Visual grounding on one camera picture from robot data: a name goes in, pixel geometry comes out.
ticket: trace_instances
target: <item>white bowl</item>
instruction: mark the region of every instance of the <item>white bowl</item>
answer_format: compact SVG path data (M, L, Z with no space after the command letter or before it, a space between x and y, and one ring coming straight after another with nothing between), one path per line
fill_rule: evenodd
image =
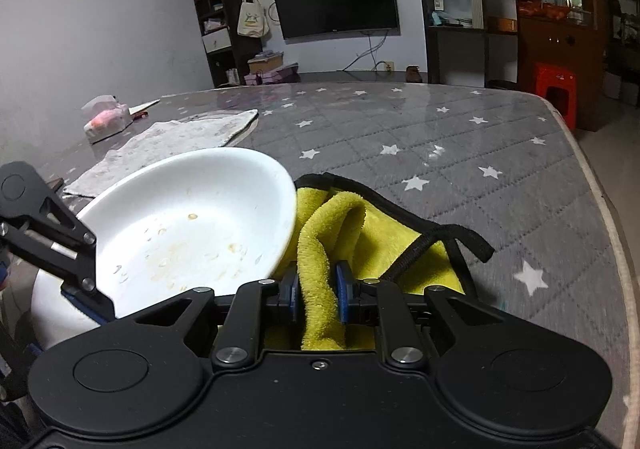
M226 295L267 278L295 216L296 191L284 167L237 147L159 161L78 213L97 237L97 286L117 317L197 286ZM60 295L60 284L40 270L33 288L31 316L43 349L97 326Z

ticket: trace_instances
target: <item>gray cloth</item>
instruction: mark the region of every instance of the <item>gray cloth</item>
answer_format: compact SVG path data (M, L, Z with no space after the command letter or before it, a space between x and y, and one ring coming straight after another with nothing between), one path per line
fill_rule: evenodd
M96 197L130 174L170 156L209 147L220 147L246 129L256 117L252 109L239 114L190 120L156 122L120 149L65 187L67 194Z

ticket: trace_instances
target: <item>canvas bag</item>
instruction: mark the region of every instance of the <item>canvas bag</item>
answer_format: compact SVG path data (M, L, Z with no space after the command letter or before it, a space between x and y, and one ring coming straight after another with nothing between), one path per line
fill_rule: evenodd
M269 32L269 25L260 0L249 3L242 0L238 16L238 35L263 37Z

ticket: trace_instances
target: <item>white wall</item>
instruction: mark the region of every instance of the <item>white wall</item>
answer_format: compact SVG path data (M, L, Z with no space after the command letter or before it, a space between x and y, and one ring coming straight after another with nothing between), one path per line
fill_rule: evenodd
M0 162L81 140L78 109L96 95L209 88L193 0L0 0Z
M260 0L268 7L273 0ZM275 7L271 10L277 17ZM404 70L416 65L421 71L427 69L426 45L424 38L424 20L421 0L398 0L400 35L390 33L385 44L378 51L378 60L393 61L396 70ZM367 38L359 33L340 36L316 36L286 42L280 28L270 21L271 34L265 39L264 47L284 51L286 62L298 62L300 72L331 72L341 70L353 61L357 55L369 48ZM380 41L384 32L372 37L372 43ZM350 67L351 70L370 70L373 67L371 56L363 58Z

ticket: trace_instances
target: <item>yellow towel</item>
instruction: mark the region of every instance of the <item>yellow towel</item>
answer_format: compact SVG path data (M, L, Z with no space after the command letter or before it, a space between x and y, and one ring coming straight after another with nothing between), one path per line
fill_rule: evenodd
M316 185L331 183L333 187L301 186L305 182ZM338 321L338 302L330 287L331 264L346 260L354 278L379 278L407 251L420 233L379 208L382 206L393 211L397 206L346 178L306 175L296 185L296 226L278 273L282 273L292 261L297 261L306 314L302 349L372 348L371 328L350 325L346 331ZM336 186L354 188L361 194L365 193L367 199ZM398 284L405 293L421 294L429 285L443 285L463 292L441 241L423 253L403 273Z

